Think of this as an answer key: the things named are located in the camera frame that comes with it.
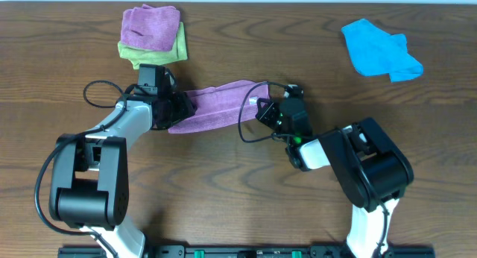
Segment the purple microfiber cloth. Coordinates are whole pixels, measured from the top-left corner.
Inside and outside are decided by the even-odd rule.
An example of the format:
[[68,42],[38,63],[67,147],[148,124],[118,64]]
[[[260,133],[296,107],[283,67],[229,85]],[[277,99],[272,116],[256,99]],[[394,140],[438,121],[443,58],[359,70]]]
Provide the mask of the purple microfiber cloth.
[[168,129],[169,133],[197,133],[236,125],[241,104],[248,91],[257,85],[248,80],[233,81],[221,86],[188,90],[187,96],[196,106],[193,116]]

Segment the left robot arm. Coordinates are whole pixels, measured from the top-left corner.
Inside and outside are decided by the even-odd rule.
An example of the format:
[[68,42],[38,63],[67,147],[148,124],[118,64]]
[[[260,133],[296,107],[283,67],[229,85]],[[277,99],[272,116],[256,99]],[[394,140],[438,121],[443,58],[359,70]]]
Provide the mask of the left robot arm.
[[107,257],[147,257],[145,234],[127,216],[127,153],[151,129],[167,130],[195,114],[185,92],[124,93],[94,128],[63,134],[53,165],[48,209],[74,235],[91,236]]

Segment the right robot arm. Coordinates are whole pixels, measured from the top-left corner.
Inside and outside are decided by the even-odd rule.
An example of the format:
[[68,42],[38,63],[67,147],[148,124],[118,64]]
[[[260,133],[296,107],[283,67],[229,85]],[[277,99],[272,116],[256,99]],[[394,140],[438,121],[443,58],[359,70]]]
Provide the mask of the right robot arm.
[[303,172],[329,166],[353,205],[347,247],[355,257],[382,257],[394,207],[414,179],[413,169],[372,118],[314,135],[301,98],[260,98],[256,119],[283,139],[290,163]]

